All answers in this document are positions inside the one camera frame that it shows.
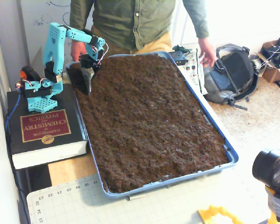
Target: soil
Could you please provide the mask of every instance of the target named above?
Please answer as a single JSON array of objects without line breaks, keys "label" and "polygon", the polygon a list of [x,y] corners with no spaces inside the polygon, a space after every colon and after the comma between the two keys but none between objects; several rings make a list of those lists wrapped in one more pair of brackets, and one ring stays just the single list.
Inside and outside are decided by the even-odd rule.
[{"label": "soil", "polygon": [[104,59],[90,96],[80,69],[68,73],[105,189],[126,192],[228,162],[224,139],[169,60]]}]

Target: yellow clamp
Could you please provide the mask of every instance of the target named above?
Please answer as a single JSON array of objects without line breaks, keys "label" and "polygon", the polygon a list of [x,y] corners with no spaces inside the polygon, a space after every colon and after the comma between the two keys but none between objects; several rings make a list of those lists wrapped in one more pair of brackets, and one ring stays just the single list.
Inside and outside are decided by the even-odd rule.
[{"label": "yellow clamp", "polygon": [[209,209],[207,210],[198,210],[204,224],[213,224],[212,216],[215,216],[217,214],[221,214],[222,216],[229,217],[233,224],[244,224],[238,217],[232,215],[227,209],[224,207],[215,207],[213,205],[210,205]]}]

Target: cardboard box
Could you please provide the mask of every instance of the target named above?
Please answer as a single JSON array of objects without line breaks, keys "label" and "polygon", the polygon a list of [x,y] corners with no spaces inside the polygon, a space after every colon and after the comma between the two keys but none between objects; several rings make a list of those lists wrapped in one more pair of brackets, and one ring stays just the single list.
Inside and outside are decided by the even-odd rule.
[{"label": "cardboard box", "polygon": [[[262,46],[264,48],[269,48],[272,46],[272,44],[271,44],[271,42],[266,42]],[[262,54],[258,54],[258,55],[262,60],[264,60],[264,61],[266,60],[266,58]],[[262,77],[264,77],[269,83],[280,81],[280,69],[277,69],[273,65],[273,63],[269,62]]]}]

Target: book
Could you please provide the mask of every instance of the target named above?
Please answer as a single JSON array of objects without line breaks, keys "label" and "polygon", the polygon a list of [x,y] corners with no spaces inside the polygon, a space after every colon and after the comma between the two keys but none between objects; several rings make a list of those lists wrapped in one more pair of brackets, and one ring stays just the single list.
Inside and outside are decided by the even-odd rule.
[{"label": "book", "polygon": [[[18,92],[7,93],[9,112]],[[15,169],[46,164],[86,153],[85,125],[71,84],[51,99],[57,106],[46,113],[29,112],[28,101],[20,102],[9,121],[10,148]]]}]

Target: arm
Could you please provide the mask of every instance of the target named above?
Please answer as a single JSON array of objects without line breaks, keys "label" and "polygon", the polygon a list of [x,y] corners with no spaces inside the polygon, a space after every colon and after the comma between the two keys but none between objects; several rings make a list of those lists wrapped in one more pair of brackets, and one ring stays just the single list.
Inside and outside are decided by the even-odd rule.
[{"label": "arm", "polygon": [[194,24],[196,36],[201,49],[201,55],[204,56],[202,63],[206,67],[212,67],[215,63],[215,49],[209,42],[208,24],[206,19],[205,0],[183,0],[187,13]]},{"label": "arm", "polygon": [[[70,26],[75,29],[83,30],[86,27],[87,19],[92,8],[94,0],[71,0],[70,4]],[[72,41],[71,57],[73,61],[78,62],[81,54],[87,53],[85,44],[78,41]]]},{"label": "arm", "polygon": [[70,27],[83,30],[94,0],[71,0],[70,4]]},{"label": "arm", "polygon": [[197,37],[201,39],[208,37],[205,0],[183,0],[183,5],[191,17]]}]

